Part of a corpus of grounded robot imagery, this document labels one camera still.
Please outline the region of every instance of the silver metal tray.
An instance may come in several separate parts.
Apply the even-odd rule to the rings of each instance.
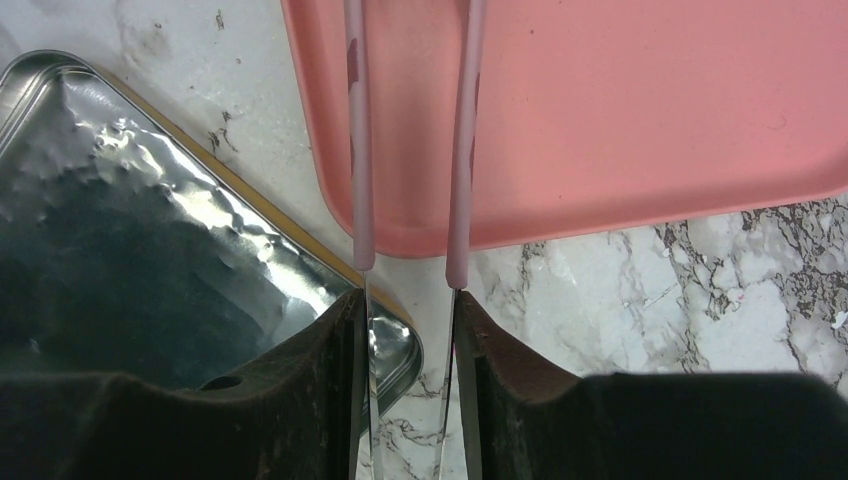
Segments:
[[[0,80],[0,373],[199,387],[360,280],[107,73],[38,51]],[[405,312],[378,300],[387,409],[423,359]]]

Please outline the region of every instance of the pink plastic tray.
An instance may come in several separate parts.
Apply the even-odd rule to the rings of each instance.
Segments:
[[[327,205],[351,230],[341,1],[282,0]],[[444,253],[462,0],[368,0],[378,251]],[[848,1],[491,0],[476,248],[848,188]]]

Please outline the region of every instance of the marble countertop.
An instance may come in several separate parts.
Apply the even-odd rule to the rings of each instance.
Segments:
[[[5,2],[0,66],[39,48],[110,70],[210,150],[210,132],[226,129],[219,158],[350,260],[318,189],[277,0]],[[501,326],[580,375],[800,370],[848,396],[846,207],[842,196],[478,252],[470,290]],[[444,259],[380,257],[376,277],[391,280],[426,350],[418,384],[386,414],[387,476],[429,478]],[[465,478],[456,402],[448,433],[443,471]]]

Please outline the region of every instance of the tongs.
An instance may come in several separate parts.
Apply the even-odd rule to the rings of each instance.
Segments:
[[[470,0],[468,23],[460,63],[454,124],[453,166],[451,170],[450,224],[448,229],[448,286],[453,289],[449,319],[449,345],[442,385],[440,430],[436,443],[433,477],[441,477],[445,430],[454,361],[454,310],[456,293],[468,284],[468,255],[471,233],[471,184],[474,163],[474,135],[477,124],[477,94],[483,57],[483,24],[487,0]],[[368,56],[365,43],[363,0],[345,0],[348,96],[350,106],[350,148],[353,183],[353,263],[362,272],[366,295],[368,339],[368,411],[372,474],[383,478],[380,412],[377,404],[376,356],[378,345],[370,301],[368,271],[374,266],[374,200],[371,185],[371,118],[368,88]]]

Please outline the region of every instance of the screw hole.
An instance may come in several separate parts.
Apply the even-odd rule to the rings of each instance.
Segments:
[[[223,376],[214,378],[206,382],[206,385],[200,387],[201,390],[224,390],[235,387],[241,383],[241,377]]]

